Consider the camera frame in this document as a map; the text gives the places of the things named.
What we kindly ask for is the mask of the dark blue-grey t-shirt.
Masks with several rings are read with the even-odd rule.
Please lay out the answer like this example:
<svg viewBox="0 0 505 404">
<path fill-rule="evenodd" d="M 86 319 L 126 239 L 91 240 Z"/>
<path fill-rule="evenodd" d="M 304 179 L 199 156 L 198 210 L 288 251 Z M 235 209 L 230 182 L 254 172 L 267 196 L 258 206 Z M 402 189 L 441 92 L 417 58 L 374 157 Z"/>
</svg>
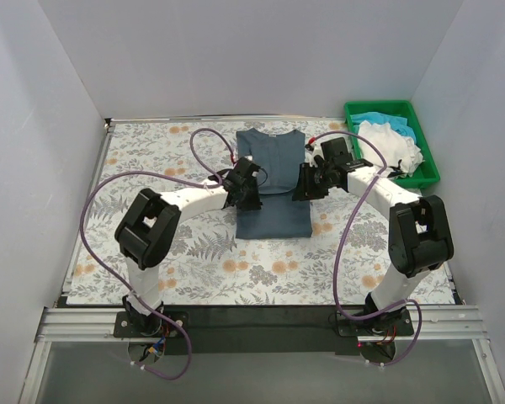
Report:
<svg viewBox="0 0 505 404">
<path fill-rule="evenodd" d="M 305 134 L 292 130 L 268 135 L 256 129 L 237 132 L 240 157 L 252 157 L 262 168 L 258 192 L 262 207 L 237 212 L 236 237 L 242 240 L 309 238 L 312 235 L 308 201 L 292 199 L 300 165 L 305 161 Z"/>
</svg>

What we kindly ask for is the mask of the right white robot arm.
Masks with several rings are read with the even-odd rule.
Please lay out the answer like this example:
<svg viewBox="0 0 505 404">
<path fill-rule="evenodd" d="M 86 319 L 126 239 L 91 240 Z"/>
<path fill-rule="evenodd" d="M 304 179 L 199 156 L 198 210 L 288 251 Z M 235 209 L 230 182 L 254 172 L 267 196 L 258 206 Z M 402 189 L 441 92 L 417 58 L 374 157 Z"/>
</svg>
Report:
<svg viewBox="0 0 505 404">
<path fill-rule="evenodd" d="M 345 135 L 327 132 L 306 143 L 308 155 L 300 165 L 292 199 L 323 199 L 330 189 L 341 189 L 358 197 L 358 206 L 368 204 L 388 220 L 391 263 L 384 278 L 367 294 L 361 312 L 351 314 L 336 305 L 343 319 L 361 322 L 380 335 L 401 318 L 421 281 L 453 257 L 454 244 L 444 202 L 436 195 L 410 192 L 385 177 L 385 160 L 375 166 L 353 158 Z"/>
</svg>

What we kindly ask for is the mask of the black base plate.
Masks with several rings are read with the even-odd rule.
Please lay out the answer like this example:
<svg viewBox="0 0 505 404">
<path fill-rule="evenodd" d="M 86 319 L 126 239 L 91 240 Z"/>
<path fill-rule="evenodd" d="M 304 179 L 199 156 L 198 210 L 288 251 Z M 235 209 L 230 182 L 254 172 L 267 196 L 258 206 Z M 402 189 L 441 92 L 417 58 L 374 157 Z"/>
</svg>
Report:
<svg viewBox="0 0 505 404">
<path fill-rule="evenodd" d="M 417 328 L 404 309 L 368 321 L 350 321 L 335 306 L 166 306 L 155 334 L 137 332 L 125 310 L 116 315 L 113 335 L 146 342 L 167 338 L 166 352 L 182 355 L 187 341 L 196 354 L 255 354 L 331 352 L 359 354 L 359 340 L 381 341 L 391 353 L 397 339 L 410 337 Z M 174 325 L 180 325 L 179 332 Z"/>
</svg>

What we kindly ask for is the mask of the green plastic bin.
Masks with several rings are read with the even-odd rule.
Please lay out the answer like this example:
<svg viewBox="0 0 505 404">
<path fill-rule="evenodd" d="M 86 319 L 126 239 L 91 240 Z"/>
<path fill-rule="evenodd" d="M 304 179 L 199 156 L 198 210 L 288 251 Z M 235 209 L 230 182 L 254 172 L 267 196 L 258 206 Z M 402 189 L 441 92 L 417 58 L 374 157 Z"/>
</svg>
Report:
<svg viewBox="0 0 505 404">
<path fill-rule="evenodd" d="M 423 154 L 423 162 L 417 168 L 417 171 L 411 177 L 402 177 L 398 172 L 391 173 L 388 169 L 383 173 L 386 177 L 390 177 L 395 183 L 404 189 L 425 189 L 430 185 L 437 183 L 440 180 L 439 171 L 435 161 L 428 148 L 422 128 L 418 122 L 417 115 L 410 102 L 406 100 L 380 100 L 380 101 L 352 101 L 344 105 L 346 123 L 348 129 L 357 135 L 359 126 L 355 125 L 351 118 L 351 114 L 361 114 L 365 112 L 375 111 L 383 114 L 391 114 L 401 116 L 408 119 L 408 124 L 413 128 L 417 137 L 417 146 Z M 382 165 L 382 155 L 365 142 L 352 138 L 353 150 L 355 156 L 360 159 L 364 158 L 372 162 L 376 166 Z"/>
</svg>

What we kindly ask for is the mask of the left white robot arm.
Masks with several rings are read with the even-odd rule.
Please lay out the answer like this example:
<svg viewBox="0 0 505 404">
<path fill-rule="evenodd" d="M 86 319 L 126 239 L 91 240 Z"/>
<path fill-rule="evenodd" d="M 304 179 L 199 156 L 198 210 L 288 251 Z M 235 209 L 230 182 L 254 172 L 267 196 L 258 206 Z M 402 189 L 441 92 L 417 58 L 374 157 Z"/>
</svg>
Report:
<svg viewBox="0 0 505 404">
<path fill-rule="evenodd" d="M 247 156 L 198 186 L 162 193 L 143 189 L 136 196 L 114 238 L 125 256 L 132 287 L 123 298 L 127 321 L 137 332 L 151 337 L 161 330 L 159 267 L 171 249 L 178 226 L 197 215 L 227 207 L 260 210 L 260 173 L 267 175 Z"/>
</svg>

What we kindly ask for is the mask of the white t-shirt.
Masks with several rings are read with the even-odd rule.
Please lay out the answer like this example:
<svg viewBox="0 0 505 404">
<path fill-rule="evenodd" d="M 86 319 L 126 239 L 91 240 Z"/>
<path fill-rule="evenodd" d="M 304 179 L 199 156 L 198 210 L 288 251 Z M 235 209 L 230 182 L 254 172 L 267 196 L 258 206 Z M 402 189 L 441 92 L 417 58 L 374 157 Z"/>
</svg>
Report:
<svg viewBox="0 0 505 404">
<path fill-rule="evenodd" d="M 376 124 L 365 120 L 359 124 L 357 135 L 375 146 L 391 173 L 411 177 L 423 162 L 423 154 L 415 141 L 394 131 L 390 123 Z"/>
</svg>

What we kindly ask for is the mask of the floral patterned table mat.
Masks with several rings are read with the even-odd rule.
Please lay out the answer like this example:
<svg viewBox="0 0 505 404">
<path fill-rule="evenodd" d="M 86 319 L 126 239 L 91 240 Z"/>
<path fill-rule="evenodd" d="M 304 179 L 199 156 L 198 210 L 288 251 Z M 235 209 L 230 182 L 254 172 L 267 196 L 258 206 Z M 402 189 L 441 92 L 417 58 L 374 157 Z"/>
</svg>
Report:
<svg viewBox="0 0 505 404">
<path fill-rule="evenodd" d="M 114 232 L 144 188 L 179 188 L 229 165 L 239 130 L 306 137 L 344 130 L 341 120 L 135 122 L 112 125 L 98 192 L 65 287 L 68 305 L 118 305 L 127 275 Z M 162 262 L 158 288 L 168 305 L 360 305 L 384 278 L 390 260 L 387 220 L 334 189 L 311 204 L 312 235 L 240 240 L 236 212 L 211 211 L 186 221 Z"/>
</svg>

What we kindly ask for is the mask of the light blue t-shirt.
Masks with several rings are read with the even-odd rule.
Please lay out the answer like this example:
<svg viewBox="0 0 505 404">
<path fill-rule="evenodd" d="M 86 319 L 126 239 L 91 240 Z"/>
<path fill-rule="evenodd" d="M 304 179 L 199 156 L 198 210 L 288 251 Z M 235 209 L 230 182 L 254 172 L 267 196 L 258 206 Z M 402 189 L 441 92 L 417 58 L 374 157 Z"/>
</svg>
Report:
<svg viewBox="0 0 505 404">
<path fill-rule="evenodd" d="M 408 124 L 408 119 L 391 114 L 370 111 L 361 114 L 351 114 L 350 118 L 355 125 L 360 125 L 364 121 L 371 124 L 383 125 L 389 123 L 391 128 L 401 136 L 409 137 L 417 142 L 417 137 L 412 127 Z"/>
</svg>

